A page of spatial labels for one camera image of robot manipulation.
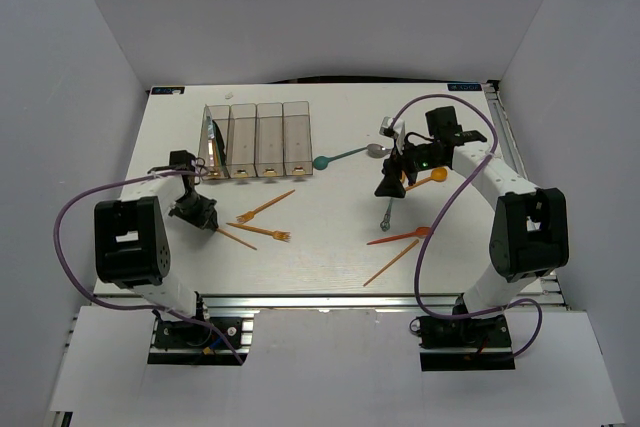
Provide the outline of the orange fork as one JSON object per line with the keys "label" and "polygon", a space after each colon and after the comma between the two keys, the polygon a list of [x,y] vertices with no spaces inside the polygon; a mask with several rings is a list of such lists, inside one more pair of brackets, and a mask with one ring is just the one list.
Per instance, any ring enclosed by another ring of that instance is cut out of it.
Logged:
{"label": "orange fork", "polygon": [[238,223],[244,224],[246,222],[249,222],[250,220],[252,220],[257,214],[259,214],[260,212],[266,210],[267,208],[271,207],[272,205],[282,201],[283,199],[287,198],[288,196],[290,196],[291,194],[293,194],[295,192],[295,190],[290,190],[288,192],[285,192],[284,194],[281,194],[269,201],[267,201],[266,203],[252,209],[249,210],[248,212],[245,212],[239,216],[236,217],[236,221]]}
{"label": "orange fork", "polygon": [[228,225],[237,229],[269,236],[274,240],[278,240],[278,241],[288,242],[291,240],[291,233],[286,231],[269,230],[269,229],[255,227],[247,224],[231,223],[231,222],[228,222]]}

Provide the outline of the teal plastic spoon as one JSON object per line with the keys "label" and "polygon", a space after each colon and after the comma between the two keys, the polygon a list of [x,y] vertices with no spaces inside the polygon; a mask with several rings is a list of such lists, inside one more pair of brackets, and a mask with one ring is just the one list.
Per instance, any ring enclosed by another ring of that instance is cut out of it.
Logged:
{"label": "teal plastic spoon", "polygon": [[355,155],[357,153],[365,151],[366,149],[367,149],[367,147],[364,146],[364,147],[359,147],[359,148],[356,148],[356,149],[353,149],[353,150],[349,150],[349,151],[346,151],[346,152],[343,152],[343,153],[340,153],[340,154],[337,154],[337,155],[333,155],[333,156],[323,156],[323,155],[321,155],[321,156],[316,157],[313,160],[312,166],[316,170],[325,170],[329,166],[329,164],[331,162],[334,162],[334,161],[337,161],[337,160],[340,160],[340,159]]}

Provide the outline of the orange plastic knife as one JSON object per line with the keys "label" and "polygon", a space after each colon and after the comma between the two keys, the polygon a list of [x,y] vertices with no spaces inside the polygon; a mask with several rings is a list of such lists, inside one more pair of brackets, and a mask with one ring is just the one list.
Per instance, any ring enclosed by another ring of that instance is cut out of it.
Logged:
{"label": "orange plastic knife", "polygon": [[212,157],[214,159],[214,162],[216,164],[219,164],[221,162],[221,156],[220,156],[219,147],[216,142],[212,143],[212,151],[213,151]]}

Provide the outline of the black knife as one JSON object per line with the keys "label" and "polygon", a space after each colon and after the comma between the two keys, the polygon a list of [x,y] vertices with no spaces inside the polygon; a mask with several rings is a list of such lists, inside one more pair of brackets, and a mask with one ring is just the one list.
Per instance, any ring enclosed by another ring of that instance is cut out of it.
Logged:
{"label": "black knife", "polygon": [[226,165],[225,138],[216,121],[212,121],[212,126],[215,126],[217,128],[217,145],[219,147],[220,156],[221,156],[221,162],[216,165],[225,166]]}

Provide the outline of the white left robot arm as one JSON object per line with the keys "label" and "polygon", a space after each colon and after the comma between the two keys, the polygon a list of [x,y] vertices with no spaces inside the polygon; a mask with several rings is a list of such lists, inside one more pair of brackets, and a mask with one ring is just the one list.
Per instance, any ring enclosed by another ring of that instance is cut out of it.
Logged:
{"label": "white left robot arm", "polygon": [[171,270],[165,228],[168,219],[200,231],[218,230],[216,201],[196,190],[198,173],[159,170],[94,208],[96,272],[101,282],[142,296],[152,305],[181,315],[177,334],[199,346],[211,334],[211,321],[198,313],[199,294]]}

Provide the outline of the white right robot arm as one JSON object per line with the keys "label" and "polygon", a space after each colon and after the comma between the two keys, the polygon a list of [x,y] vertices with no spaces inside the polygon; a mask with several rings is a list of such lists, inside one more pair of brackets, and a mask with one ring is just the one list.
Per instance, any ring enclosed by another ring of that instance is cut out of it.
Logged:
{"label": "white right robot arm", "polygon": [[566,198],[557,188],[541,188],[520,176],[496,156],[494,139],[458,123],[454,107],[431,110],[426,121],[430,138],[416,145],[408,141],[403,121],[383,120],[380,132],[394,147],[375,194],[402,199],[419,172],[447,167],[493,209],[489,266],[461,295],[462,314],[451,321],[453,337],[472,346],[488,332],[484,317],[497,315],[535,279],[568,263]]}

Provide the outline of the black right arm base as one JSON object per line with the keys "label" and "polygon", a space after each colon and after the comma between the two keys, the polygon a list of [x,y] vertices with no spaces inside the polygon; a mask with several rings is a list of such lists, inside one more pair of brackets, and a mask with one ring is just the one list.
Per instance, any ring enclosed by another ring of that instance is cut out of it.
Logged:
{"label": "black right arm base", "polygon": [[460,321],[422,316],[410,322],[409,330],[419,339],[422,372],[515,369],[504,315]]}

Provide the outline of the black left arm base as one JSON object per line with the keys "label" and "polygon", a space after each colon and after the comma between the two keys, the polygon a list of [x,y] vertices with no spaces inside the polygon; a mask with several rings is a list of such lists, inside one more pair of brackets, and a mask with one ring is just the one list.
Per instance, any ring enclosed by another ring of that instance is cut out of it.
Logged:
{"label": "black left arm base", "polygon": [[220,335],[183,321],[159,319],[154,325],[147,357],[149,365],[239,366],[229,343],[244,361],[249,352],[248,319],[239,316],[213,316],[209,322]]}

